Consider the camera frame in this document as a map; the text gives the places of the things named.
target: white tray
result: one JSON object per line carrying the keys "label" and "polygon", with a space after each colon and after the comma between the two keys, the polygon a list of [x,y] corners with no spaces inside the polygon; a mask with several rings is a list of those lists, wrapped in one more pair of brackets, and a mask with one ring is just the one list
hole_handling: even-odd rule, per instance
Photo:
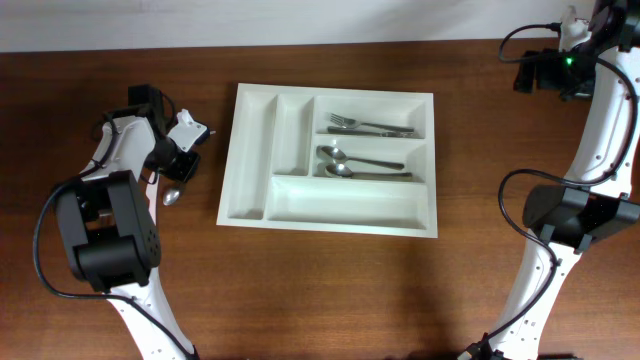
{"label": "white tray", "polygon": [[[332,135],[330,113],[415,138]],[[359,130],[377,131],[373,128]],[[325,177],[318,145],[402,162],[414,182]],[[433,95],[240,84],[218,225],[437,237]],[[354,161],[353,171],[394,172]]]}

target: fork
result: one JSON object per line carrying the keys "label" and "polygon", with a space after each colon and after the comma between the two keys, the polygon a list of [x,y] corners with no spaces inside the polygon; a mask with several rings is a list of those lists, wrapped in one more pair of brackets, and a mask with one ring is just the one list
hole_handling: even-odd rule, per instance
{"label": "fork", "polygon": [[392,125],[382,125],[382,124],[374,124],[374,123],[370,123],[370,122],[363,122],[363,121],[358,121],[355,119],[349,119],[346,118],[344,116],[340,116],[340,115],[336,115],[334,113],[331,113],[331,122],[342,127],[345,129],[355,129],[360,125],[363,126],[371,126],[371,127],[375,127],[378,129],[384,129],[384,130],[389,130],[389,131],[395,131],[395,132],[401,132],[401,133],[405,133],[405,132],[414,132],[414,129],[412,127],[404,127],[404,126],[392,126]]}

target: white wall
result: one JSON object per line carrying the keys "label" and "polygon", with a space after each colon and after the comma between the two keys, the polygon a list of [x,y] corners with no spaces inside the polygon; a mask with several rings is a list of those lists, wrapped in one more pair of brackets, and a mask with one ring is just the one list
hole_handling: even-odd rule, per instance
{"label": "white wall", "polygon": [[0,0],[0,52],[501,38],[593,2]]}

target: silverware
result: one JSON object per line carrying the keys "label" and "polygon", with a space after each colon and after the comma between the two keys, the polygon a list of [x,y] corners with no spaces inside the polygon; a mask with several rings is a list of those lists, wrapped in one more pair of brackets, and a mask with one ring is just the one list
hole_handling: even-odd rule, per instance
{"label": "silverware", "polygon": [[356,179],[356,180],[379,180],[379,181],[413,181],[413,174],[378,174],[353,172],[344,164],[328,164],[324,168],[324,173],[332,178]]}
{"label": "silverware", "polygon": [[176,201],[178,201],[178,199],[180,198],[180,196],[184,193],[184,183],[175,183],[173,184],[172,187],[168,188],[165,192],[164,195],[162,196],[162,203],[165,206],[169,206],[169,205],[173,205]]}
{"label": "silverware", "polygon": [[376,127],[378,129],[395,131],[395,132],[405,132],[405,133],[413,133],[414,129],[412,127],[404,127],[404,126],[392,126],[392,125],[383,125],[383,124],[375,124],[370,122],[358,121],[355,119],[349,119],[344,116],[336,115],[331,113],[331,122],[345,129],[355,129],[358,126],[371,126]]}
{"label": "silverware", "polygon": [[407,133],[407,132],[400,133],[396,131],[385,131],[385,132],[362,131],[362,130],[354,130],[354,129],[345,129],[337,126],[328,126],[327,132],[329,134],[338,134],[338,135],[380,136],[380,137],[399,137],[399,138],[413,137],[413,133]]}
{"label": "silverware", "polygon": [[382,166],[382,167],[386,167],[394,170],[404,169],[404,164],[401,164],[401,163],[348,157],[347,154],[345,154],[343,151],[333,146],[318,146],[316,148],[316,154],[320,159],[336,165],[344,164],[347,161],[351,160],[351,161],[358,161],[358,162],[371,164],[371,165]]}

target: wooden table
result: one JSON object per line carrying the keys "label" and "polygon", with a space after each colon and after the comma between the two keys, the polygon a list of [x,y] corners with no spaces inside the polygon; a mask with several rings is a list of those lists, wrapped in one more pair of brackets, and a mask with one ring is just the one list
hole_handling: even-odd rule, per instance
{"label": "wooden table", "polygon": [[[510,51],[544,45],[553,41],[516,41]],[[517,68],[497,61],[497,47],[490,40],[1,55],[0,357],[140,358],[109,304],[49,295],[31,260],[49,190],[87,164],[92,124],[126,105],[127,86],[140,83],[217,131],[198,149],[202,161],[184,198],[158,215],[162,284],[203,359],[458,353],[497,320],[523,253],[524,240],[498,210],[500,180],[520,167],[564,174],[589,110],[553,92],[513,92]],[[240,82],[435,93],[439,239],[216,226]],[[509,186],[515,218],[538,182]],[[541,352],[637,358],[639,235],[637,226],[583,256]],[[54,285],[90,291],[71,276],[53,216],[42,242]]]}

